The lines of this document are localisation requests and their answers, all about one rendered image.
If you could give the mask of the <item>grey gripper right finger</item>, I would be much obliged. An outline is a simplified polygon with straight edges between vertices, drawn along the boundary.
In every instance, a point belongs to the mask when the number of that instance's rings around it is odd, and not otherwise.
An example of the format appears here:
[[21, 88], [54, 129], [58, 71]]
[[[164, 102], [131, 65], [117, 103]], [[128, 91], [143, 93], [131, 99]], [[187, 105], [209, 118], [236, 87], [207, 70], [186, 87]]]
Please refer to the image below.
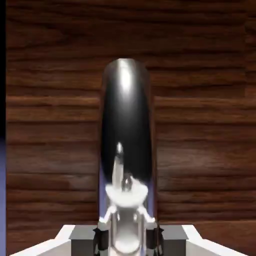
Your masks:
[[158, 226], [159, 256], [248, 256], [202, 238], [192, 224]]

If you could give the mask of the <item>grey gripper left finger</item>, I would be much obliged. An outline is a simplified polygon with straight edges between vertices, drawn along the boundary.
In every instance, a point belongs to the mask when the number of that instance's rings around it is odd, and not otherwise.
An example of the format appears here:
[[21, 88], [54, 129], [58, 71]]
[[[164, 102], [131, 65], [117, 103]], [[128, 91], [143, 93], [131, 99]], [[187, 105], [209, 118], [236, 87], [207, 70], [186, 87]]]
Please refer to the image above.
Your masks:
[[10, 256], [94, 256], [96, 225], [65, 224], [55, 238]]

